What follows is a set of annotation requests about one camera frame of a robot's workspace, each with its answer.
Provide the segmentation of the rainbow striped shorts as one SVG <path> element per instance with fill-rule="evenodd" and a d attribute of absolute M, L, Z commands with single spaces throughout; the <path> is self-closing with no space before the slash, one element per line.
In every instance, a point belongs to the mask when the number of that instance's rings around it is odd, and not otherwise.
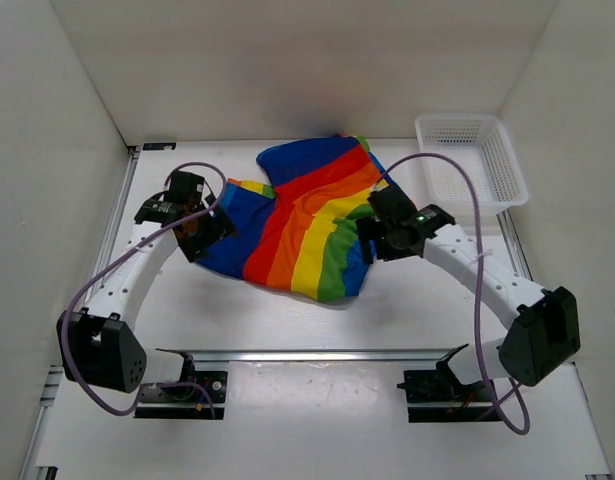
<path fill-rule="evenodd" d="M 236 227 L 199 260 L 214 273 L 320 303 L 354 298 L 369 271 L 356 222 L 373 215 L 374 184 L 392 178 L 361 136 L 270 147 L 264 183 L 229 179 L 221 206 Z"/>

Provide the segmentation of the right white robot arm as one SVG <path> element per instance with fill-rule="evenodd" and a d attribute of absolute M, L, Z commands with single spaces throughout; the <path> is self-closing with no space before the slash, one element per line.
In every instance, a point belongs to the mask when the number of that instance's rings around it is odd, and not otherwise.
<path fill-rule="evenodd" d="M 477 250 L 456 220 L 436 205 L 417 209 L 396 186 L 371 191 L 372 216 L 357 220 L 363 259 L 418 256 L 476 295 L 506 328 L 504 337 L 452 350 L 436 364 L 436 387 L 447 399 L 464 396 L 484 377 L 540 383 L 581 347 L 575 296 L 548 290 Z"/>

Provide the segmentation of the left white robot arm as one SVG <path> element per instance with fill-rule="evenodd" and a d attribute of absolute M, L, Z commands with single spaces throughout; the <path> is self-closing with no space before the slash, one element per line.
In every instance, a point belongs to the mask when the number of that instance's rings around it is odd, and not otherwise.
<path fill-rule="evenodd" d="M 221 202 L 187 165 L 171 172 L 163 189 L 134 217 L 121 256 L 93 278 L 98 289 L 88 300 L 70 301 L 57 322 L 63 365 L 69 380 L 88 394 L 97 388 L 132 393 L 162 385 L 175 400 L 193 395 L 197 377 L 188 354 L 144 348 L 134 334 L 143 302 L 170 256 L 195 263 L 235 231 Z"/>

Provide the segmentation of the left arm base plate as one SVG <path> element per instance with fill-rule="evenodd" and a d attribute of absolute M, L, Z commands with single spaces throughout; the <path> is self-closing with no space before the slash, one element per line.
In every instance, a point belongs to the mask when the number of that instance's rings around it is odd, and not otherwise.
<path fill-rule="evenodd" d="M 201 367 L 189 353 L 183 355 L 180 382 L 186 386 L 145 389 L 134 417 L 154 420 L 223 420 L 228 371 Z"/>

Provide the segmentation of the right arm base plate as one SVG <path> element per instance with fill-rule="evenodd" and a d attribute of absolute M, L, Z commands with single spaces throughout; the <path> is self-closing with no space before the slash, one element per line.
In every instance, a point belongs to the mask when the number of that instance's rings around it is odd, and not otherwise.
<path fill-rule="evenodd" d="M 499 422 L 493 406 L 474 406 L 491 402 L 483 380 L 463 385 L 449 369 L 449 361 L 467 344 L 445 354 L 433 370 L 405 370 L 397 388 L 404 390 L 410 423 Z"/>

